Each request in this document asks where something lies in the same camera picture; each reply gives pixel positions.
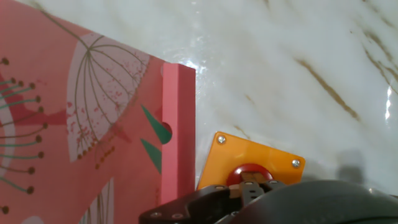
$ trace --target screw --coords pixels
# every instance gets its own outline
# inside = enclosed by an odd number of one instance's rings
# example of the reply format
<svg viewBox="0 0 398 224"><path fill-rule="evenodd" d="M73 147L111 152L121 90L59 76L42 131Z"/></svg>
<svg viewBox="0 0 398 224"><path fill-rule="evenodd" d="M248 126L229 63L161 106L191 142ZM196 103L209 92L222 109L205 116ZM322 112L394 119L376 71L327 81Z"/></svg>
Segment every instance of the screw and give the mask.
<svg viewBox="0 0 398 224"><path fill-rule="evenodd" d="M184 216L182 214L179 214L179 213L176 213L176 214L174 214L172 216L172 218L174 218L174 219L179 219L179 218L182 218L182 217L184 217Z"/></svg>
<svg viewBox="0 0 398 224"><path fill-rule="evenodd" d="M159 218L162 216L162 214L160 212L154 212L150 215L152 218Z"/></svg>
<svg viewBox="0 0 398 224"><path fill-rule="evenodd" d="M300 161L298 159L295 159L292 161L292 165L294 168L299 168L300 167Z"/></svg>
<svg viewBox="0 0 398 224"><path fill-rule="evenodd" d="M224 144L226 141L226 138L225 138L225 136L218 136L217 141L220 144Z"/></svg>

